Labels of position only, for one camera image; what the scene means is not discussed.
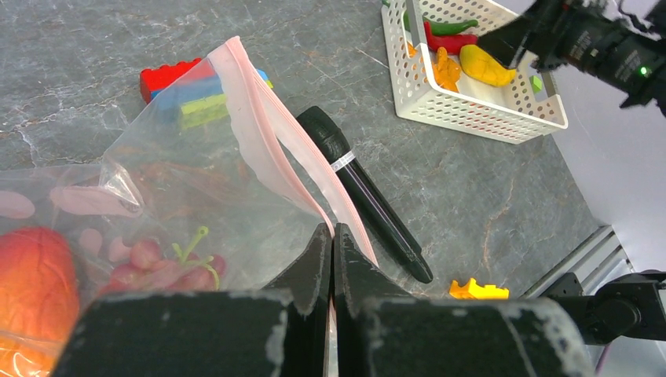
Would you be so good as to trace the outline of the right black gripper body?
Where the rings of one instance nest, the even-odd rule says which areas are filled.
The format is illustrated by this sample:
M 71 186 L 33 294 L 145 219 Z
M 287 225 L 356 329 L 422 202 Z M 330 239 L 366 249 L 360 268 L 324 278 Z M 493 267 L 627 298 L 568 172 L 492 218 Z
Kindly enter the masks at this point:
M 570 65 L 626 94 L 665 92 L 665 3 L 644 19 L 621 12 L 609 19 L 601 1 L 537 1 L 525 48 L 537 71 Z

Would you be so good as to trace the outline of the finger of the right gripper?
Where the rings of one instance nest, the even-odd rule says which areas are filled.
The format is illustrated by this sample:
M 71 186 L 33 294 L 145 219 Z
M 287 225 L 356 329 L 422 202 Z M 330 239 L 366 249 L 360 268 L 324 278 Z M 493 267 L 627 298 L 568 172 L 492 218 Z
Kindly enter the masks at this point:
M 504 68 L 516 69 L 528 50 L 532 34 L 532 21 L 520 16 L 480 36 L 478 47 Z

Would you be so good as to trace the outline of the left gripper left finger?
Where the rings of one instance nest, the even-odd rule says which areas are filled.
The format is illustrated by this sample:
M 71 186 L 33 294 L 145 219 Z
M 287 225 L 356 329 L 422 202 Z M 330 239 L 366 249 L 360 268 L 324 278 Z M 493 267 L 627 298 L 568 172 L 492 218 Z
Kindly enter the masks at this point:
M 320 376 L 332 238 L 251 291 L 104 295 L 78 320 L 56 376 Z

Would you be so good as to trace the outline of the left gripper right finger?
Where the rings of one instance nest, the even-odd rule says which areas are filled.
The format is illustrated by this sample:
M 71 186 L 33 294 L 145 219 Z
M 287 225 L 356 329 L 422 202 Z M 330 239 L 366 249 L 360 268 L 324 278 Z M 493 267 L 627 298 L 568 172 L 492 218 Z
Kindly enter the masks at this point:
M 577 327 L 547 298 L 416 298 L 361 251 L 333 239 L 341 376 L 591 376 Z

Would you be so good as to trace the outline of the yellow corn toy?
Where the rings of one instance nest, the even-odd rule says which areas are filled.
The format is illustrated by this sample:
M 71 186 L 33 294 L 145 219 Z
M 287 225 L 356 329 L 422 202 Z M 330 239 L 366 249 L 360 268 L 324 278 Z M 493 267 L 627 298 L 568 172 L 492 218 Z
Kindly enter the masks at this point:
M 479 82 L 500 87 L 510 84 L 517 71 L 507 69 L 476 45 L 465 45 L 459 51 L 463 72 Z

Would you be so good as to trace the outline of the red chili pepper toy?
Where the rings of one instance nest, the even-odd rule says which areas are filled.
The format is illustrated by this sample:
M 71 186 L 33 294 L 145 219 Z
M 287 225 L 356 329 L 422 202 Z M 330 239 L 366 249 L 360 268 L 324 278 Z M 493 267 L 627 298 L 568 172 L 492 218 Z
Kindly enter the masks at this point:
M 459 55 L 464 46 L 476 45 L 478 41 L 478 37 L 472 34 L 435 35 L 429 21 L 424 22 L 424 28 L 427 46 L 433 52 L 444 48 L 448 55 Z

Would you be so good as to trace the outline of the green chili pepper toy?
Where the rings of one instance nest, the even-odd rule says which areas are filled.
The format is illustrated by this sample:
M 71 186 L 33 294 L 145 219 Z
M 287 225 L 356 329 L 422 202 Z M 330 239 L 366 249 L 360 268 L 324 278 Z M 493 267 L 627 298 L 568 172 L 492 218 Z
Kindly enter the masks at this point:
M 382 0 L 381 3 L 386 7 L 390 7 L 389 1 Z M 463 33 L 464 31 L 472 27 L 478 26 L 477 20 L 465 20 L 459 23 L 445 23 L 445 22 L 432 21 L 424 17 L 423 21 L 424 24 L 430 25 L 430 31 L 432 35 L 435 36 L 457 35 Z M 403 15 L 403 25 L 406 31 L 411 31 L 407 13 L 404 13 Z

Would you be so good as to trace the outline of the orange yellow fruit toy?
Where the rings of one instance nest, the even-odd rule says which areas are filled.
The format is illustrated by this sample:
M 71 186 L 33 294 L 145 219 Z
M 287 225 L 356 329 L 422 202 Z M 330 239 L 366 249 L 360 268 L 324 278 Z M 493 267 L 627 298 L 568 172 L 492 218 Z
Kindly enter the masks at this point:
M 459 92 L 457 82 L 461 76 L 461 67 L 448 56 L 444 47 L 437 49 L 434 58 L 431 59 L 431 67 L 434 80 L 439 87 L 455 93 Z

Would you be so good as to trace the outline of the red grape bunch toy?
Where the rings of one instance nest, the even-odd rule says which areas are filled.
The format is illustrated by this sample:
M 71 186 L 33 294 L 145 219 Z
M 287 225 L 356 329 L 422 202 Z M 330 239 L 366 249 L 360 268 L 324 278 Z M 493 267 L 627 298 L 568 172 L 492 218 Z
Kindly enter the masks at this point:
M 217 291 L 225 274 L 226 261 L 219 254 L 200 256 L 199 243 L 209 233 L 200 226 L 189 244 L 173 243 L 168 258 L 156 240 L 143 239 L 127 247 L 118 242 L 110 250 L 112 268 L 102 294 L 122 291 Z

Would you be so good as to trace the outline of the clear polka dot zip bag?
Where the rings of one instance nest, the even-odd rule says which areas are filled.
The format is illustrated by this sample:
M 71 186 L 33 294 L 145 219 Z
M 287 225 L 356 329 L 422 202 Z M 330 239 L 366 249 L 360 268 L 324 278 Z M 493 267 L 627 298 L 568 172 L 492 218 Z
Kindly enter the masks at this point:
M 319 148 L 234 37 L 203 58 L 216 71 L 229 115 L 180 130 L 156 111 L 141 114 L 99 163 L 1 174 L 1 237 L 24 227 L 60 233 L 72 252 L 79 315 L 104 295 L 110 250 L 156 240 L 165 255 L 200 226 L 200 256 L 221 255 L 217 291 L 263 288 L 305 249 L 314 229 L 349 226 L 360 251 L 375 253 L 359 212 Z M 200 291 L 122 291 L 200 292 Z M 62 354 L 62 347 L 50 374 Z

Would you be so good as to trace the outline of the orange red mango toy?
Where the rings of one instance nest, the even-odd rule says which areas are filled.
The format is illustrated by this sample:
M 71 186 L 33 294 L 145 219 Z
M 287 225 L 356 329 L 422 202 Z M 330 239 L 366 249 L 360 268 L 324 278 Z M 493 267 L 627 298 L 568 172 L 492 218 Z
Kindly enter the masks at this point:
M 44 227 L 1 237 L 1 374 L 47 376 L 79 315 L 67 240 Z

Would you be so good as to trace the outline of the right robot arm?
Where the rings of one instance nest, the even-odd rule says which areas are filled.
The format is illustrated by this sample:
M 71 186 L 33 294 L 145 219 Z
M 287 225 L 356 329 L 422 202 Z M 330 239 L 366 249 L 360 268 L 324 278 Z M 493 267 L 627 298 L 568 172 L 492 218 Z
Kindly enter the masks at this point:
M 527 52 L 539 72 L 571 65 L 626 93 L 620 108 L 665 110 L 665 3 L 642 18 L 621 12 L 605 17 L 605 1 L 535 1 L 514 20 L 478 39 L 478 46 L 504 68 L 515 69 Z M 665 339 L 665 274 L 630 273 L 611 280 L 593 295 L 556 291 L 557 302 L 587 345 L 604 346 L 625 336 Z

